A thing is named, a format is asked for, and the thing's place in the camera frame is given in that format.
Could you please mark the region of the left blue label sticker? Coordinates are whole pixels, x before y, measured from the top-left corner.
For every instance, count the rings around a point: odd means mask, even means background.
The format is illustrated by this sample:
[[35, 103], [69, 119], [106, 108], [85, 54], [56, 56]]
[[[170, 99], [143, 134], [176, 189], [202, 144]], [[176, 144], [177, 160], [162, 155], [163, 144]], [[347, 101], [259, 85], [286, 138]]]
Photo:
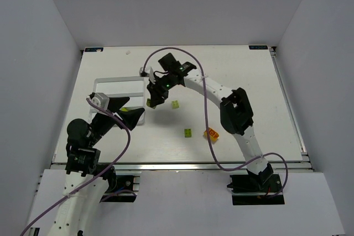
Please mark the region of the left blue label sticker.
[[99, 53], [103, 51], [103, 47], [85, 48], [85, 53]]

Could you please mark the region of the white compartment tray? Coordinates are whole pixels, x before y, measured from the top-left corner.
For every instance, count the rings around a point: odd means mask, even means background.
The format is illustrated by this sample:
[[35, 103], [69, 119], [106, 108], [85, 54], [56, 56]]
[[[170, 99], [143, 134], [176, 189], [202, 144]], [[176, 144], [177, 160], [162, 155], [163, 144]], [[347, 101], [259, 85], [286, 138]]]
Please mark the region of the white compartment tray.
[[145, 79], [139, 76], [97, 78], [92, 92], [102, 92], [108, 97], [129, 97], [123, 106], [127, 110], [145, 107]]

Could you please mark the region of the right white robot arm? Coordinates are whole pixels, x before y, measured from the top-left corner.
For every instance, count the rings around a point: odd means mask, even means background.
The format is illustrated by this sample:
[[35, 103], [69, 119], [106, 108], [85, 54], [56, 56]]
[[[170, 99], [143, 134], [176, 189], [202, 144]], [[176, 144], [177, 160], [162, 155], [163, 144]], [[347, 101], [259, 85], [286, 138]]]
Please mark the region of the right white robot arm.
[[190, 62], [181, 64], [168, 53], [158, 63], [164, 70], [163, 76], [157, 76], [151, 67], [144, 65], [139, 74], [148, 77], [147, 90], [150, 93], [150, 107], [163, 104], [169, 90], [181, 85], [204, 96], [204, 101], [211, 101], [220, 110], [220, 123], [223, 129], [237, 141], [251, 180], [262, 187], [270, 179], [273, 169], [264, 158], [253, 128], [253, 111], [244, 89], [231, 89], [207, 77]]

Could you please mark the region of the light green lego brick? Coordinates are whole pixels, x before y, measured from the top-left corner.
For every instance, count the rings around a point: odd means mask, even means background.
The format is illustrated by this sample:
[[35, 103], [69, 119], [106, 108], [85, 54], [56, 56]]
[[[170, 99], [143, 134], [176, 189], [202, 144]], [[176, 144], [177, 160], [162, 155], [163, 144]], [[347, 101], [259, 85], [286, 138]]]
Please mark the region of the light green lego brick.
[[171, 102], [171, 107], [172, 107], [172, 109], [179, 108], [180, 107], [179, 101], [177, 101], [177, 100], [172, 101]]

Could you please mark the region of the right blue label sticker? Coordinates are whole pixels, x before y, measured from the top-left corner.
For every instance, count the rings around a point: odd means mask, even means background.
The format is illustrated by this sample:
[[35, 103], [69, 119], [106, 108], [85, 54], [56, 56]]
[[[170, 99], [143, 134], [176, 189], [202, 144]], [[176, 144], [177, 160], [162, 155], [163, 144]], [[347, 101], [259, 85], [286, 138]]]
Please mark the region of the right blue label sticker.
[[250, 50], [268, 50], [267, 45], [249, 45]]

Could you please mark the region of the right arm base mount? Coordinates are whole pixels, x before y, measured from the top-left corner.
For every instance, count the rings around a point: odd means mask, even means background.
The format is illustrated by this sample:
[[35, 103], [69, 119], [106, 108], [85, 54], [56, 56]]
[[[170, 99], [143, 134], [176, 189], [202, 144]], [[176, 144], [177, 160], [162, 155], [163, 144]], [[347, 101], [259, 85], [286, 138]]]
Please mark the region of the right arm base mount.
[[273, 174], [261, 187], [249, 175], [230, 175], [227, 188], [232, 194], [234, 206], [284, 205], [282, 183], [278, 174]]

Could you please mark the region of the blue label sticker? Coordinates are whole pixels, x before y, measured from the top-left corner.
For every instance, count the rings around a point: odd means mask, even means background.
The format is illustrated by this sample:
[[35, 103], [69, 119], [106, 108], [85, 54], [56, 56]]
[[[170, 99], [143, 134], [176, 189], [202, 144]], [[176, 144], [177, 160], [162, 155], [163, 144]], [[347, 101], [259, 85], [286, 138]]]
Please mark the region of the blue label sticker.
[[268, 50], [267, 45], [249, 45], [250, 50]]
[[103, 47], [85, 48], [85, 53], [99, 53], [103, 51]]

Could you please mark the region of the orange curved lego brick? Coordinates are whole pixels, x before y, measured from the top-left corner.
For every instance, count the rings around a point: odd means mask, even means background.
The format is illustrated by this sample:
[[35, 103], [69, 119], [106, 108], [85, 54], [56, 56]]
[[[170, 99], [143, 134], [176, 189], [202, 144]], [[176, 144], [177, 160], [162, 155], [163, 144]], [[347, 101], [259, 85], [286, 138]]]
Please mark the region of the orange curved lego brick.
[[204, 131], [204, 138], [207, 139], [207, 136], [210, 137], [212, 143], [215, 143], [219, 138], [218, 132], [213, 130], [212, 128], [209, 128], [208, 130]]

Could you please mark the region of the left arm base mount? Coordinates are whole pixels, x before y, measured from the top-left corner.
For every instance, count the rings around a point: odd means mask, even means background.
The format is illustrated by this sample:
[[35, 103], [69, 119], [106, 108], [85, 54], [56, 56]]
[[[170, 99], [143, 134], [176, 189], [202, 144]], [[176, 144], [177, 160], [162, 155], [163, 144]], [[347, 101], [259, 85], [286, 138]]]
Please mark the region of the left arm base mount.
[[101, 202], [133, 203], [139, 192], [140, 172], [116, 171], [108, 183], [108, 190], [103, 194]]

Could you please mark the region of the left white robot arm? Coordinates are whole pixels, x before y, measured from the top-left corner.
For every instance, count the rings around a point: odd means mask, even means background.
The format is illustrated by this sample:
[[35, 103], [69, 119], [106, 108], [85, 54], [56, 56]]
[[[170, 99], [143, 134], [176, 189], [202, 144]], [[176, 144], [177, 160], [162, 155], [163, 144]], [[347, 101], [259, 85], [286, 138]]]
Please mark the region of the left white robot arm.
[[145, 109], [125, 109], [129, 100], [129, 97], [108, 97], [93, 92], [86, 97], [87, 103], [96, 111], [92, 121], [88, 123], [77, 118], [68, 124], [63, 197], [58, 203], [49, 235], [86, 235], [101, 202], [123, 193], [136, 195], [118, 179], [114, 168], [118, 160], [101, 164], [101, 152], [95, 148], [115, 126], [124, 130], [127, 140], [131, 140], [131, 131]]

